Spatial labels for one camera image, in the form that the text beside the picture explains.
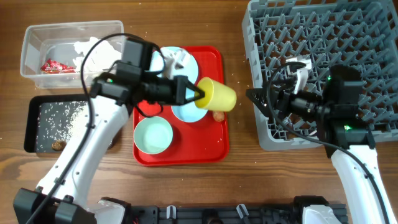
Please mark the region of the grey dishwasher rack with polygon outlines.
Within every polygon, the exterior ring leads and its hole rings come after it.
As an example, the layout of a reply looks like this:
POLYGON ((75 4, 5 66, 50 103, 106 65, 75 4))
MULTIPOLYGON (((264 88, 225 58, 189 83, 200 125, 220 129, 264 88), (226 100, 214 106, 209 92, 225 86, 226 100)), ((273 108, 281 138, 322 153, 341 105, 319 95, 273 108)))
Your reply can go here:
POLYGON ((306 90, 321 94, 332 65, 361 73, 359 116, 377 142, 397 140, 395 1, 251 1, 242 21, 254 88, 291 57, 312 61, 306 90))

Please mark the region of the large light blue plate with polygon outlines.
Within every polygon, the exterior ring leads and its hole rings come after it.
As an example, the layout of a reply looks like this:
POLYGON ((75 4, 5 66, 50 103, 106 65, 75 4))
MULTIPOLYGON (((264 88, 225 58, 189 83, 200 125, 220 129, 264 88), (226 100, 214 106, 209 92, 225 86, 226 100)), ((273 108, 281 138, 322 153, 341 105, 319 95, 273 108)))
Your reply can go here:
MULTIPOLYGON (((172 47, 172 46, 162 47, 162 48, 166 48, 166 49, 173 50, 173 51, 177 51, 179 49, 182 49, 180 47, 172 47)), ((195 82, 196 82, 196 80, 198 78, 198 64, 197 64, 197 61, 194 58, 194 56, 192 54, 191 54, 191 56, 192 57, 190 59, 189 64, 185 68, 174 70, 173 75, 174 75, 174 77, 176 77, 176 76, 187 76, 189 81, 192 82, 193 84, 195 84, 195 82)), ((160 71, 160 70, 163 69, 163 67, 164 67, 164 62, 163 62, 162 56, 160 55, 159 52, 154 52, 152 54, 149 71, 150 72, 160 71)))

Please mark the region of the yellow cup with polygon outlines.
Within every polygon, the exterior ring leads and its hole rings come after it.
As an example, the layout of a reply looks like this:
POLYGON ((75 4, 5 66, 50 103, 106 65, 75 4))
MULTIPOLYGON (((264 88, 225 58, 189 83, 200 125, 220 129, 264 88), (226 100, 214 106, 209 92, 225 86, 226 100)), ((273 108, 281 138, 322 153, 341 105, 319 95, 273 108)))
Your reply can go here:
POLYGON ((195 101, 199 109, 229 112, 236 105, 236 92, 218 81, 205 77, 198 82, 197 87, 205 93, 203 98, 195 101))

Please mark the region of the clear plastic bin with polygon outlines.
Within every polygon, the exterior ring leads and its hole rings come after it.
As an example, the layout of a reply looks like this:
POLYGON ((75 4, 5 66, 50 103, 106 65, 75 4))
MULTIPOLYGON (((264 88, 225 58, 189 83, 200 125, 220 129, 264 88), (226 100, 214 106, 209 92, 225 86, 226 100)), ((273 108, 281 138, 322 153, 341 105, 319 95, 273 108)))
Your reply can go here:
MULTIPOLYGON (((48 59, 52 59, 75 68, 72 61, 78 57, 73 47, 75 42, 87 42, 90 37, 100 40, 107 35, 122 32, 124 32, 124 26, 121 21, 69 22, 30 26, 25 32, 22 45, 21 76, 32 80, 38 88, 80 88, 80 72, 48 74, 41 71, 41 66, 48 59)), ((106 40, 116 50, 123 52, 123 36, 106 40)), ((101 72, 83 72, 85 84, 88 86, 101 72)))

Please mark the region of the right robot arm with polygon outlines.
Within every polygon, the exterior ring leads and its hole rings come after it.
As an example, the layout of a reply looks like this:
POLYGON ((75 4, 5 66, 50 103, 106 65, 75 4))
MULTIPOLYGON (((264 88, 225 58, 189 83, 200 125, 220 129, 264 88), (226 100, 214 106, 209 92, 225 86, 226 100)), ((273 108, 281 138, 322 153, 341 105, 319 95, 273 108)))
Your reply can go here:
POLYGON ((336 169, 356 223, 397 223, 381 179, 376 142, 368 124, 358 117, 361 74, 345 65, 334 65, 322 95, 284 88, 285 81, 274 87, 276 70, 261 88, 246 90, 246 96, 266 117, 289 133, 321 144, 336 169), (295 114, 314 121, 317 138, 297 132, 280 115, 295 114))

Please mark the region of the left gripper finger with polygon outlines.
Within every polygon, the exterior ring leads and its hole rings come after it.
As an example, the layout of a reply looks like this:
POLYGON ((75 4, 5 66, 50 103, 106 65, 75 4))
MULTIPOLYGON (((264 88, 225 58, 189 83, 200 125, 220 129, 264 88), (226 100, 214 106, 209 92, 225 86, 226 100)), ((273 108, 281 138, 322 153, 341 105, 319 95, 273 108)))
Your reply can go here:
POLYGON ((190 82, 187 76, 182 76, 182 83, 185 88, 188 88, 189 90, 192 90, 199 95, 205 95, 205 92, 201 88, 190 82))
POLYGON ((192 94, 188 94, 185 99, 184 99, 184 104, 189 104, 192 103, 194 101, 200 100, 204 97, 204 94, 199 94, 199 93, 192 93, 192 94))

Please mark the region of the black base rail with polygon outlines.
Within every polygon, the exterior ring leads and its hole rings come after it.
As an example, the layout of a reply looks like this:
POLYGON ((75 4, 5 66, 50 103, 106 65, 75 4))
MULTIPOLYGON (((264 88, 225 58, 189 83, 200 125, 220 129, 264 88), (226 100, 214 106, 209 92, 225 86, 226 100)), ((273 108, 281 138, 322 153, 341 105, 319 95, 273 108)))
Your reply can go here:
POLYGON ((303 223, 297 208, 281 207, 168 207, 131 208, 132 223, 303 223))

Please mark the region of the green bowl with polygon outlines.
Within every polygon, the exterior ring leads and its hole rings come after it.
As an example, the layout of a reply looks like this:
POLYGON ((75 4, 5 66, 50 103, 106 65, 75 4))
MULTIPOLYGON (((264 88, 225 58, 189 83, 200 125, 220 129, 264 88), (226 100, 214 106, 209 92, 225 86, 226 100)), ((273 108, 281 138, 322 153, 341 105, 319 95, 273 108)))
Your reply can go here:
POLYGON ((145 154, 160 154, 172 143, 174 132, 170 123, 159 116, 145 118, 134 128, 134 144, 145 154))

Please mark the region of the red serving tray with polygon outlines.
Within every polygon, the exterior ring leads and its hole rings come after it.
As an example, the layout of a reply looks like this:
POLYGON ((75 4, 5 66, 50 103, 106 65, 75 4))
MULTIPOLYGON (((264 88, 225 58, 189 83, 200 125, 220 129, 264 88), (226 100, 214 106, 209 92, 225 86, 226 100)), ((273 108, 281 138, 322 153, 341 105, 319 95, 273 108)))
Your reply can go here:
MULTIPOLYGON (((198 64, 198 78, 209 77, 224 83, 223 63, 220 52, 212 46, 184 46, 193 55, 198 64)), ((198 164, 218 162, 229 152, 229 136, 227 120, 217 122, 212 112, 195 123, 185 123, 172 113, 171 106, 164 106, 160 111, 157 104, 150 105, 146 101, 139 103, 145 114, 166 119, 174 137, 171 145, 159 154, 146 154, 133 145, 132 151, 137 162, 144 166, 174 166, 182 164, 198 164)))

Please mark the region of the light blue bowl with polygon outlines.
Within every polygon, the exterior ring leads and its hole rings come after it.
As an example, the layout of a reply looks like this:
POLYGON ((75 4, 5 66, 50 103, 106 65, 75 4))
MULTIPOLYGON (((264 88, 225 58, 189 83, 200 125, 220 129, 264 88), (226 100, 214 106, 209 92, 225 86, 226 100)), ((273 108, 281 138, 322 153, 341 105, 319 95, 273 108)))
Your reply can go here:
POLYGON ((186 123, 195 123, 205 117, 208 110, 200 109, 194 102, 182 106, 172 106, 174 116, 186 123))

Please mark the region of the white rice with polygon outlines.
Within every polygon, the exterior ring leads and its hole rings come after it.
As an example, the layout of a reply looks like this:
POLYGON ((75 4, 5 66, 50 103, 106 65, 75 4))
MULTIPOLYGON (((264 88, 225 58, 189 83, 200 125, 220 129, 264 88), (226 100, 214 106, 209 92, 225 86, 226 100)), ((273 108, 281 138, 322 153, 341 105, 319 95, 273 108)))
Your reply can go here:
POLYGON ((39 106, 35 152, 54 152, 52 143, 66 143, 74 134, 84 134, 88 106, 85 101, 43 103, 39 106))

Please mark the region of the black tray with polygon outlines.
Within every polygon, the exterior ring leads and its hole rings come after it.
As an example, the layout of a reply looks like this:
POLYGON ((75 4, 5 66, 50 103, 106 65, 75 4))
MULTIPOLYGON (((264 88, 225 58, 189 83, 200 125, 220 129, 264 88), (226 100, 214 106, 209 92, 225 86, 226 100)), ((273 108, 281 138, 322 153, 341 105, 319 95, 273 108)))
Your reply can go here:
POLYGON ((29 103, 24 149, 57 153, 53 144, 66 144, 86 131, 88 106, 84 94, 35 96, 29 103))

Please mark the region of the orange carrot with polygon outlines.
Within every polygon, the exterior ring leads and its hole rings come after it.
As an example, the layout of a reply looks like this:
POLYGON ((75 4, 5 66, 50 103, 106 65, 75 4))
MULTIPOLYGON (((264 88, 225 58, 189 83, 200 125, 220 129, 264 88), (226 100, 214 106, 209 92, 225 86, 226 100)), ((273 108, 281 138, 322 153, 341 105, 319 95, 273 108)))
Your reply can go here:
POLYGON ((222 122, 225 120, 224 112, 222 111, 214 111, 213 112, 213 119, 217 122, 222 122))

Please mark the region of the white napkin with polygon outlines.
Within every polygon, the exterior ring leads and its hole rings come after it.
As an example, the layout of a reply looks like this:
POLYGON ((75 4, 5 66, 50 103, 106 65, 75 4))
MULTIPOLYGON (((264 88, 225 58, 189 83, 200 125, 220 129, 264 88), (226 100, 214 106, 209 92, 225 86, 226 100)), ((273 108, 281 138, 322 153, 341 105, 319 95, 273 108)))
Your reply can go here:
MULTIPOLYGON (((75 42, 73 47, 78 54, 78 57, 72 61, 75 65, 75 71, 80 72, 83 59, 87 56, 88 51, 92 46, 97 43, 99 39, 90 37, 87 42, 75 42)), ((109 41, 104 40, 97 45, 94 50, 89 54, 85 64, 84 72, 101 72, 107 70, 112 66, 113 62, 121 59, 122 53, 116 50, 109 41)))

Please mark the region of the red snack wrapper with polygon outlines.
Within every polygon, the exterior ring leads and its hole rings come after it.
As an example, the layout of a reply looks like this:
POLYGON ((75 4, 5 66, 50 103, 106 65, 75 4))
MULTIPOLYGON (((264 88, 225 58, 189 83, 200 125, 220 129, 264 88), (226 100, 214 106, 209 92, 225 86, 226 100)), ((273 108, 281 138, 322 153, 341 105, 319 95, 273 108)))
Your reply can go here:
POLYGON ((56 60, 48 59, 42 66, 41 71, 48 74, 75 73, 75 68, 62 64, 56 60))

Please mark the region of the brown food lump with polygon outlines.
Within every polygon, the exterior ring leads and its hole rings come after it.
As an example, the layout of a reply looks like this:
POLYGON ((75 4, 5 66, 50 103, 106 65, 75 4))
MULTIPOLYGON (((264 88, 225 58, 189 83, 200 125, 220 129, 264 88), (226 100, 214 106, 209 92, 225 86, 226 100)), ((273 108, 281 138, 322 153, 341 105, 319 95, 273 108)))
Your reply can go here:
POLYGON ((67 143, 64 140, 56 140, 52 143, 52 149, 54 151, 63 151, 67 143))

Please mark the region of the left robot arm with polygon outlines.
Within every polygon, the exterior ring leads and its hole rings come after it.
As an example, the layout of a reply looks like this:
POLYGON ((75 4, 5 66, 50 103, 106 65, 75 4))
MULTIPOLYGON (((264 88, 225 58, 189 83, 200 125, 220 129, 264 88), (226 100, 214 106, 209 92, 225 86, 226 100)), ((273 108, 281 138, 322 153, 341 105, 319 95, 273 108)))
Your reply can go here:
POLYGON ((74 135, 60 157, 34 190, 21 188, 13 207, 19 223, 131 223, 131 205, 114 198, 86 204, 100 160, 114 137, 142 100, 165 105, 185 105, 205 97, 186 76, 159 78, 150 71, 152 53, 159 46, 132 35, 122 58, 111 71, 96 77, 84 90, 88 114, 84 134, 74 135))

